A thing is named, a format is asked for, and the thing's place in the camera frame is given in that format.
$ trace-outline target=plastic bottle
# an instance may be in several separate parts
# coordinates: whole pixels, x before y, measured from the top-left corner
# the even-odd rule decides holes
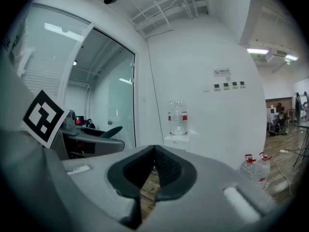
[[[187,110],[184,101],[171,101],[170,134],[185,135],[188,133]]]
[[[270,173],[269,160],[271,157],[268,157],[268,155],[264,154],[263,152],[260,153],[260,156],[261,159],[258,160],[255,164],[255,172],[253,174],[252,181],[263,188]]]
[[[252,155],[245,155],[246,160],[241,164],[239,168],[239,172],[249,180],[252,180],[252,176],[255,171],[255,164],[256,160],[252,159]]]

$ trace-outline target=floor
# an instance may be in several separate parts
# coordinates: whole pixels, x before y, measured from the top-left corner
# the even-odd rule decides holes
[[[301,148],[306,132],[301,132],[301,129],[295,127],[295,123],[291,123],[288,129],[288,135],[270,136],[266,135],[264,152],[269,156],[273,156],[270,160],[270,175],[265,185],[265,191],[271,195],[274,200],[280,204],[289,200],[295,194],[297,186],[302,176],[304,167],[306,166],[300,160],[295,167],[293,167],[297,154],[300,153],[298,149]],[[294,150],[287,154],[280,153],[280,150]]]
[[[291,123],[288,129],[288,135],[270,136],[266,134],[264,152],[269,156],[273,156],[270,160],[270,175],[265,185],[265,191],[271,195],[277,204],[281,204],[289,200],[295,194],[301,173],[305,164],[302,161],[293,167],[297,158],[297,154],[288,152],[280,153],[280,150],[297,150],[301,148],[306,132],[301,133],[299,128],[295,127],[295,123]],[[140,191],[141,195],[141,216],[145,220],[155,207],[155,196],[160,190],[159,178],[155,172],[152,172],[144,186]]]

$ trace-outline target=ceiling light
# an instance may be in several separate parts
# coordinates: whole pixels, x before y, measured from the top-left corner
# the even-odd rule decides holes
[[[77,33],[73,33],[71,31],[68,31],[68,32],[63,32],[62,31],[62,28],[61,27],[58,27],[58,26],[55,26],[53,24],[49,24],[49,23],[44,23],[44,28],[46,30],[49,30],[51,32],[55,32],[55,33],[58,33],[58,34],[61,34],[63,36],[66,36],[66,37],[69,37],[71,39],[74,39],[76,41],[80,41],[82,42],[84,40],[84,37],[81,36],[81,35],[78,35]]]
[[[256,54],[267,54],[268,50],[264,49],[254,49],[254,48],[247,48],[249,53],[256,53]]]
[[[298,57],[292,56],[292,55],[286,55],[285,58],[296,61]]]
[[[123,78],[119,78],[119,80],[120,80],[120,81],[123,81],[123,82],[125,82],[125,83],[129,83],[129,84],[132,84],[131,80],[130,80],[130,81],[128,81],[128,80],[126,80],[126,79],[123,79]]]

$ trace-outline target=ceiling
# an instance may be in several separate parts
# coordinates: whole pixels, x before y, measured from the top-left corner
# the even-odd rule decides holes
[[[279,0],[264,0],[258,16],[247,47],[281,50],[299,58],[305,53],[307,47],[298,24]],[[252,54],[252,57],[257,66],[278,68],[268,64],[265,55]]]
[[[179,18],[193,19],[207,14],[205,0],[118,0],[109,5],[147,38],[159,26]]]
[[[76,56],[69,80],[92,85],[112,62],[134,57],[126,48],[96,29],[91,30]]]

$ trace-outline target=wall switch panel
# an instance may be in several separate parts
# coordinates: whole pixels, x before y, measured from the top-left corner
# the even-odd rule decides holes
[[[238,88],[237,82],[232,82],[233,88]]]
[[[219,84],[214,84],[214,91],[220,91],[220,85]]]
[[[223,89],[224,90],[230,89],[230,86],[228,85],[228,83],[223,83]]]
[[[245,86],[245,82],[240,81],[240,88],[244,88]]]

